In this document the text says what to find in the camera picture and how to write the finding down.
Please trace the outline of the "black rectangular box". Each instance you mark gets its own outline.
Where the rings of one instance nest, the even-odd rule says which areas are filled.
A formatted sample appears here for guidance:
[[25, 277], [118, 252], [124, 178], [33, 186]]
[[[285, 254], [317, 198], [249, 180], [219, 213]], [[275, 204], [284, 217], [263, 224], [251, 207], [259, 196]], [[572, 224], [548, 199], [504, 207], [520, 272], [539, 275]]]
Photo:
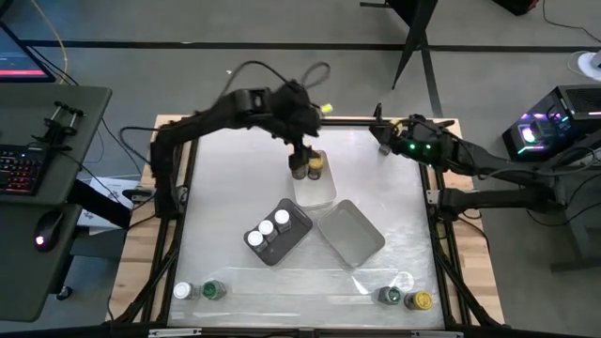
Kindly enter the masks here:
[[126, 229], [130, 225], [129, 208], [97, 192], [79, 179], [76, 179], [71, 187], [68, 202], [79, 205], [120, 228]]

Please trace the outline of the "black table frame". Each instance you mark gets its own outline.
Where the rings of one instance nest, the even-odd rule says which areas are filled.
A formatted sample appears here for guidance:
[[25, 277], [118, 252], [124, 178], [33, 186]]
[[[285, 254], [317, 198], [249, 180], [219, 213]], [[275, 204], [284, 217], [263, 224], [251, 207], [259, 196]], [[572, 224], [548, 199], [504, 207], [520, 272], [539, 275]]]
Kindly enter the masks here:
[[[330, 116], [325, 118], [324, 125], [329, 127], [341, 127], [343, 129], [359, 128], [359, 130], [366, 130], [364, 126], [368, 119], [371, 117], [365, 116]], [[178, 152], [179, 163], [178, 166], [183, 165], [183, 169], [177, 169], [176, 173], [178, 184], [189, 184], [186, 183], [191, 180], [193, 173], [193, 164], [195, 164], [196, 148], [191, 150], [192, 147], [197, 146], [196, 141], [185, 144]], [[446, 174], [436, 174], [433, 170], [426, 170], [427, 180], [426, 183], [432, 183], [433, 186], [445, 186], [460, 189], [463, 191], [474, 190], [474, 181], [471, 177], [462, 177], [457, 174], [447, 172]], [[110, 319], [110, 314], [115, 315], [116, 311], [123, 310], [123, 313], [119, 316], [115, 315], [116, 319], [121, 319], [121, 323], [149, 323], [149, 322], [160, 322], [164, 318], [159, 318], [159, 314], [162, 310], [162, 306], [169, 305], [167, 300], [167, 292], [165, 283], [170, 277], [175, 276], [175, 264], [172, 263], [169, 267], [171, 270], [166, 270], [161, 278], [157, 280], [157, 284], [150, 291], [146, 292], [147, 296], [143, 296], [142, 300], [137, 303], [137, 307], [133, 307], [133, 311], [129, 311], [131, 304], [135, 303], [135, 300], [142, 297], [144, 291], [142, 278], [145, 277], [145, 273], [149, 273], [149, 281], [153, 281], [153, 273], [157, 267], [161, 266], [163, 258], [168, 254], [170, 247], [167, 244], [175, 242], [175, 232], [179, 231], [179, 228], [183, 229], [183, 225], [178, 225], [178, 220], [169, 221], [166, 225], [161, 223], [161, 219], [150, 218], [154, 213], [154, 207], [150, 202], [145, 206], [135, 210], [132, 213], [131, 224], [139, 223], [137, 229], [133, 229], [126, 235], [125, 246], [123, 253], [120, 256], [119, 268], [117, 270], [117, 277], [113, 287], [113, 294], [109, 298], [109, 305], [107, 307], [106, 320]], [[462, 277], [467, 287], [473, 293], [474, 297], [482, 305], [483, 309], [491, 316], [491, 318], [504, 324], [505, 318], [501, 308], [501, 301], [498, 293], [497, 284], [495, 282], [494, 270], [490, 259], [489, 248], [484, 245], [487, 240], [484, 235], [480, 234], [482, 238], [472, 238], [471, 233], [468, 230], [473, 230], [476, 233], [476, 228], [484, 231], [482, 216], [461, 216], [466, 222], [470, 222], [473, 226], [464, 223], [463, 221], [457, 221], [453, 223], [453, 230], [455, 236], [454, 244], [451, 244], [451, 238], [443, 239], [440, 243], [444, 248], [444, 252], [451, 256], [451, 246], [454, 245], [453, 254], [457, 254], [457, 259], [460, 263], [453, 263], [454, 269], [459, 273], [460, 268], [462, 269]], [[459, 301], [459, 293], [456, 286], [452, 284], [448, 274], [445, 274], [445, 283], [443, 286], [450, 287], [451, 293], [450, 306], [451, 314], [456, 316], [457, 322], [468, 322], [470, 319], [471, 325], [478, 326], [476, 324], [475, 314], [471, 310], [467, 309], [467, 303], [465, 297]]]

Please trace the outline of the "white plastic bin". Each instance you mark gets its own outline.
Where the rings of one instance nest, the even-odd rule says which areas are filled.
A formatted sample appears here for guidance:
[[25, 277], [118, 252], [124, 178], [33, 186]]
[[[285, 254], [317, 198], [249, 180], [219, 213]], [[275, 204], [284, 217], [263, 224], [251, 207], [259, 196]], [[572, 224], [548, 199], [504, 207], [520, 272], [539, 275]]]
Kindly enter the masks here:
[[302, 208], [324, 207], [337, 197], [328, 155], [323, 150], [318, 150], [318, 153], [323, 160], [320, 178], [313, 180], [306, 176], [304, 179], [292, 179], [296, 204]]

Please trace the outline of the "black computer with lights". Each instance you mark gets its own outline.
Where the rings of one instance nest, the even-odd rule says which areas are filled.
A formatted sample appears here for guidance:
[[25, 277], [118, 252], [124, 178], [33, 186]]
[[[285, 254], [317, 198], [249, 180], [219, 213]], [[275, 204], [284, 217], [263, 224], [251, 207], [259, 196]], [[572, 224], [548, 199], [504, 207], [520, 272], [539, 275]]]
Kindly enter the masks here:
[[558, 85], [509, 127], [502, 140], [513, 161], [546, 161], [601, 129], [601, 84]]

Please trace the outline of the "white paper booklet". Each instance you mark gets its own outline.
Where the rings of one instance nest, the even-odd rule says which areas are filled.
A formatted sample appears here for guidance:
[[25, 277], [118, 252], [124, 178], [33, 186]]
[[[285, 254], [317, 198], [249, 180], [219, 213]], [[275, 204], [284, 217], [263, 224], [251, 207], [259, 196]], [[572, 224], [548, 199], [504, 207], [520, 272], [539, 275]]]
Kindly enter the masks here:
[[[90, 180], [88, 185], [95, 191], [108, 197], [114, 202], [118, 202], [129, 210], [133, 208], [133, 202], [126, 197], [123, 192], [125, 190], [135, 190], [137, 182], [133, 180], [99, 177]], [[99, 217], [98, 215], [84, 209], [79, 217], [77, 225], [86, 227], [90, 230], [91, 235], [97, 235], [100, 232], [116, 230], [118, 226]]]

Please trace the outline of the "black clamp stand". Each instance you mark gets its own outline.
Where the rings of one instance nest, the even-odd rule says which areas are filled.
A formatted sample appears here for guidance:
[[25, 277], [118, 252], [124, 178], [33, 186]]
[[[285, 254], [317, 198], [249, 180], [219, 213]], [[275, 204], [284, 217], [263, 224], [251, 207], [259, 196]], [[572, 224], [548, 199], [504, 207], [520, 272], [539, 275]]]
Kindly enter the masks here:
[[[43, 136], [35, 136], [33, 138], [39, 143], [46, 144], [47, 146], [62, 146], [66, 139], [71, 136], [75, 136], [78, 131], [75, 129], [75, 123], [78, 119], [85, 117], [83, 110], [71, 107], [65, 102], [56, 100], [54, 102], [55, 111], [50, 118], [44, 118], [44, 125], [47, 130]], [[70, 123], [66, 126], [62, 125], [59, 121], [59, 114], [67, 113], [71, 116]]]

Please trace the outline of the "light grey plastic bin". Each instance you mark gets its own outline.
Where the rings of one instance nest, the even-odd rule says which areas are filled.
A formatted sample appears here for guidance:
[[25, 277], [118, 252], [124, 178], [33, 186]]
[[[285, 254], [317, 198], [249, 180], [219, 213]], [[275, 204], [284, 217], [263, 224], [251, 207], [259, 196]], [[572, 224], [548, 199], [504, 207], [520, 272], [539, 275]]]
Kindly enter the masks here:
[[385, 237], [350, 200], [342, 200], [326, 212], [317, 226], [342, 260], [354, 269], [386, 244]]

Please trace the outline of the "dark grey computer desk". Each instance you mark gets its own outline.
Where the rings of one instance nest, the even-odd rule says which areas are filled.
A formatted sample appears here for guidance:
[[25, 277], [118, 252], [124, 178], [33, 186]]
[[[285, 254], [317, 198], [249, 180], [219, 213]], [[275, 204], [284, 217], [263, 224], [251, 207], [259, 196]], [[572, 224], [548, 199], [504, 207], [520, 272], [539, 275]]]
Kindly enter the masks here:
[[593, 164], [559, 180], [561, 192], [568, 194], [566, 209], [554, 214], [532, 214], [527, 210], [530, 219], [539, 225], [568, 229], [574, 258], [552, 263], [550, 270], [554, 273], [601, 268], [601, 130], [578, 142], [578, 146], [594, 151], [587, 155]]

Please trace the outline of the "white round device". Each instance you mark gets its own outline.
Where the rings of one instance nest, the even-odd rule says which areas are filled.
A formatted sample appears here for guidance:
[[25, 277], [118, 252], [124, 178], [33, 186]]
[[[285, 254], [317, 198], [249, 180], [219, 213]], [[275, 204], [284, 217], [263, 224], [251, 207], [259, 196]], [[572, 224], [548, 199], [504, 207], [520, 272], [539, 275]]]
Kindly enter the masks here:
[[579, 51], [570, 54], [567, 68], [575, 74], [601, 82], [601, 50], [598, 52]]

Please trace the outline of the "black computer mouse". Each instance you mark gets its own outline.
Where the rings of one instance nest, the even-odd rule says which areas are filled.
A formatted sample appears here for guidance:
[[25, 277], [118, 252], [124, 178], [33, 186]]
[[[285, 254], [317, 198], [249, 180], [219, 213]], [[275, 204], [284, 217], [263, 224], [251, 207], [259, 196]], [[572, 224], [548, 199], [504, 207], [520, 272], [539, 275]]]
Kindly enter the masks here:
[[38, 220], [34, 231], [34, 245], [39, 252], [49, 252], [57, 243], [64, 213], [53, 209], [44, 213]]

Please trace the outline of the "white-cap clear spice jar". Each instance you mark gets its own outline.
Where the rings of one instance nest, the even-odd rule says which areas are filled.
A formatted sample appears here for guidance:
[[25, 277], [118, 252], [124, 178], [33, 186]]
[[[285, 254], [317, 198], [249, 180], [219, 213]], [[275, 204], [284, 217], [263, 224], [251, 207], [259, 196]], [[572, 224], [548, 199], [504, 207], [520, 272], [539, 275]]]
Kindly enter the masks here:
[[257, 226], [258, 232], [263, 236], [267, 242], [273, 242], [278, 236], [278, 231], [270, 220], [264, 220]]
[[256, 253], [261, 253], [269, 245], [264, 236], [258, 230], [249, 232], [246, 237], [246, 242]]
[[174, 285], [173, 296], [178, 300], [198, 300], [200, 289], [189, 282], [179, 282]]
[[275, 212], [274, 221], [280, 233], [284, 233], [291, 228], [291, 216], [285, 209], [279, 209]]

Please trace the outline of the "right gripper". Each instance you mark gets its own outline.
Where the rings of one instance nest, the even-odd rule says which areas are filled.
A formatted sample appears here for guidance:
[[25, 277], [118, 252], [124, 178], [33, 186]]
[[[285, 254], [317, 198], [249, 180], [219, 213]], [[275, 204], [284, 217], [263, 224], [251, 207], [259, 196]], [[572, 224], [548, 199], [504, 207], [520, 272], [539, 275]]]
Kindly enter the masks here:
[[[396, 132], [393, 123], [400, 121], [403, 129]], [[373, 122], [369, 131], [374, 137], [389, 137], [388, 142], [379, 140], [379, 149], [391, 149], [395, 155], [426, 164], [440, 165], [443, 160], [443, 129], [422, 117]]]

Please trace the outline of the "black case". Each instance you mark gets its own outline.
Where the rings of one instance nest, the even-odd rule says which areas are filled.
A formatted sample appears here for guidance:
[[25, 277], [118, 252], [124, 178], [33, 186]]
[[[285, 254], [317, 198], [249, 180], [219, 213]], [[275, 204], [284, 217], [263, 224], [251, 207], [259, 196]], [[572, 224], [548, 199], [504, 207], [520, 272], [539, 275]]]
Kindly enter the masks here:
[[495, 4], [516, 16], [522, 16], [534, 9], [540, 0], [492, 0]]

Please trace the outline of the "dark translucent plastic bin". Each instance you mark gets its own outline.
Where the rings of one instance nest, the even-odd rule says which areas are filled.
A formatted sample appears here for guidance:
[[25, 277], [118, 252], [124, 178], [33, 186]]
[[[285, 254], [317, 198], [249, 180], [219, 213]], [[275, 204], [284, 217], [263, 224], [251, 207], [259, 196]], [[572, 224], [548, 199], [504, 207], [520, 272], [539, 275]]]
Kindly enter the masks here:
[[[274, 221], [274, 214], [279, 209], [285, 209], [291, 216], [291, 228], [280, 233]], [[247, 234], [253, 230], [257, 230], [257, 226], [264, 220], [270, 220], [275, 225], [278, 236], [273, 242], [269, 242], [268, 247], [261, 253], [256, 253], [246, 242]], [[247, 231], [243, 235], [245, 244], [250, 250], [267, 266], [274, 267], [278, 265], [312, 230], [313, 222], [309, 216], [301, 210], [292, 200], [288, 198], [282, 199], [276, 208], [265, 216], [254, 228]]]

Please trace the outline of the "computer monitor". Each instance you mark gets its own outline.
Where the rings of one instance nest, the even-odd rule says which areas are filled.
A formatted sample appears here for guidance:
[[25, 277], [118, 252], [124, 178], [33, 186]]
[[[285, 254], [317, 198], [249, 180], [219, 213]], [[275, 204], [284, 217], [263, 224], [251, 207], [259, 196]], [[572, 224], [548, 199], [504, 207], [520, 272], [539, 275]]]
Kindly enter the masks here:
[[53, 83], [55, 77], [0, 22], [0, 83]]

